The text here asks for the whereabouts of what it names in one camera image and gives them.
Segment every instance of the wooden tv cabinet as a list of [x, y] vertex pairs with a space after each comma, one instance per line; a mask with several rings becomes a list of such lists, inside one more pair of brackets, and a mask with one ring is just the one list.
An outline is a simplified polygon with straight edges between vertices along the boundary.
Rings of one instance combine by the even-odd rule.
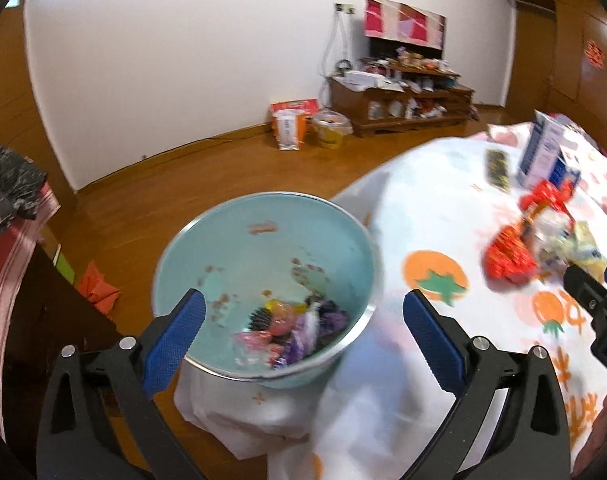
[[[416, 68], [404, 68], [394, 66], [393, 70], [401, 70], [411, 74], [429, 75], [435, 79], [439, 77], [456, 77], [458, 74], [437, 72], [436, 70], [422, 70]], [[408, 130], [419, 130], [421, 128], [434, 128], [437, 126], [456, 126], [463, 124], [470, 116], [470, 106], [474, 90], [465, 86], [454, 86], [448, 89], [435, 89], [433, 92], [413, 92], [405, 87], [403, 92], [384, 90], [380, 88], [368, 88], [363, 92], [354, 91], [344, 86], [335, 79], [330, 79], [330, 91], [332, 95], [332, 109], [345, 115], [352, 122], [355, 134], [359, 137], [371, 137], [377, 132], [405, 132]], [[445, 108], [443, 117], [432, 119], [405, 118], [405, 112], [410, 99], [432, 99]], [[369, 119], [368, 110], [371, 102], [381, 104], [382, 116]], [[401, 104], [401, 117], [391, 114], [393, 109], [399, 109]]]

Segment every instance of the red striped cloth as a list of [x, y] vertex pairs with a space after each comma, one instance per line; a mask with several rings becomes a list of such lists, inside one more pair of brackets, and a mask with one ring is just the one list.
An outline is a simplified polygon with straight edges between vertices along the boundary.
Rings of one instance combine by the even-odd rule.
[[0, 435], [3, 439], [5, 439], [1, 403], [3, 356], [14, 300], [21, 287], [27, 264], [32, 258], [39, 231], [59, 209], [59, 202], [49, 184], [43, 186], [41, 196], [35, 220], [17, 218], [0, 236]]

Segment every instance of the silver rim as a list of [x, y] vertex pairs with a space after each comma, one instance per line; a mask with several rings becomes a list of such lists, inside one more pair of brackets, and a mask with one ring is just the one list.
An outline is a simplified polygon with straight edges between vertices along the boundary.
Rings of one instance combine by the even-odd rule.
[[[318, 196], [309, 195], [309, 194], [305, 194], [305, 193], [297, 193], [297, 192], [293, 192], [293, 191], [267, 191], [267, 192], [261, 192], [261, 193], [254, 193], [254, 194], [250, 194], [250, 195], [244, 195], [244, 196], [240, 196], [238, 198], [233, 198], [232, 200], [228, 200], [227, 202], [223, 202], [211, 209], [208, 209], [208, 211], [199, 215], [197, 218], [195, 218], [189, 224], [187, 224], [185, 227], [183, 227], [183, 229], [181, 229], [181, 231], [179, 231], [174, 236], [174, 238], [172, 238], [172, 241], [168, 244], [166, 249], [163, 251], [163, 254], [161, 254], [161, 258], [159, 261], [160, 262], [163, 261], [163, 259], [166, 257], [166, 254], [174, 247], [174, 244], [177, 243], [179, 238], [181, 238], [181, 236], [185, 232], [192, 229], [192, 227], [194, 225], [196, 225], [197, 223], [202, 221], [202, 219], [205, 218], [206, 216], [212, 215], [212, 214], [216, 213], [219, 209], [229, 206], [232, 203], [240, 202], [242, 200], [250, 200], [252, 198], [256, 198], [259, 196], [265, 196], [265, 195], [300, 196], [302, 198], [307, 198], [309, 200], [315, 200], [317, 202], [321, 202], [321, 203], [332, 206], [333, 208], [337, 209], [338, 211], [340, 211], [341, 213], [346, 215], [348, 218], [350, 218], [353, 222], [355, 222], [361, 229], [363, 235], [365, 235], [365, 238], [368, 241], [368, 244], [370, 246], [371, 254], [373, 255], [373, 271], [374, 271], [373, 286], [370, 291], [370, 298], [368, 300], [368, 305], [365, 307], [363, 314], [361, 315], [359, 320], [357, 320], [355, 325], [349, 330], [349, 332], [344, 336], [344, 338], [342, 338], [341, 341], [336, 343], [336, 345], [334, 345], [332, 348], [324, 349], [321, 352], [314, 354], [312, 357], [309, 357], [309, 358], [305, 359], [304, 361], [301, 361], [297, 364], [290, 365], [288, 367], [282, 368], [281, 370], [270, 370], [269, 372], [266, 372], [265, 374], [253, 375], [253, 374], [243, 374], [243, 373], [231, 373], [227, 370], [222, 370], [221, 368], [206, 366], [188, 355], [186, 355], [184, 357], [184, 360], [187, 361], [188, 363], [190, 363], [192, 366], [199, 368], [200, 370], [203, 370], [204, 372], [206, 372], [210, 375], [213, 375], [216, 377], [221, 377], [221, 378], [232, 380], [232, 381], [240, 381], [240, 382], [276, 381], [276, 380], [291, 376], [293, 374], [304, 372], [306, 370], [312, 370], [312, 368], [317, 367], [321, 362], [330, 364], [332, 362], [332, 360], [334, 359], [334, 357], [336, 357], [348, 345], [350, 345], [352, 342], [354, 342], [355, 339], [357, 339], [357, 337], [359, 337], [359, 335], [363, 332], [366, 325], [370, 321], [370, 318], [373, 316], [373, 313], [375, 312], [377, 306], [381, 303], [381, 293], [382, 293], [382, 284], [383, 284], [382, 283], [383, 268], [381, 265], [381, 253], [379, 252], [379, 247], [373, 240], [368, 229], [366, 229], [365, 226], [359, 220], [357, 220], [357, 218], [355, 218], [355, 216], [353, 216], [351, 213], [349, 213], [342, 207], [338, 206], [337, 204], [330, 202], [330, 200], [325, 200]], [[157, 279], [158, 279], [159, 269], [160, 269], [160, 267], [157, 264], [157, 269], [155, 269], [155, 272], [154, 272], [154, 281], [153, 281], [153, 286], [152, 286], [152, 306], [153, 306], [153, 308], [154, 308], [154, 303], [155, 303], [154, 299], [157, 295]]]

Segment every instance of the television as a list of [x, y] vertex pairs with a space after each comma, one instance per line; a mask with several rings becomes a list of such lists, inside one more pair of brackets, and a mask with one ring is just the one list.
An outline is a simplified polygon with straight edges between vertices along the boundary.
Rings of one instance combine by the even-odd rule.
[[390, 0], [365, 0], [365, 35], [370, 56], [397, 57], [404, 46], [431, 59], [442, 59], [445, 43], [445, 16]]

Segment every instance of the gray fabric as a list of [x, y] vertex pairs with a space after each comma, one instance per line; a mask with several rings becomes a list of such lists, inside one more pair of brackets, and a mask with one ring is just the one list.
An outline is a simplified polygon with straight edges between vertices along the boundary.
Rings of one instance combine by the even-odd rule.
[[46, 174], [35, 164], [0, 146], [0, 234], [16, 216], [33, 220]]

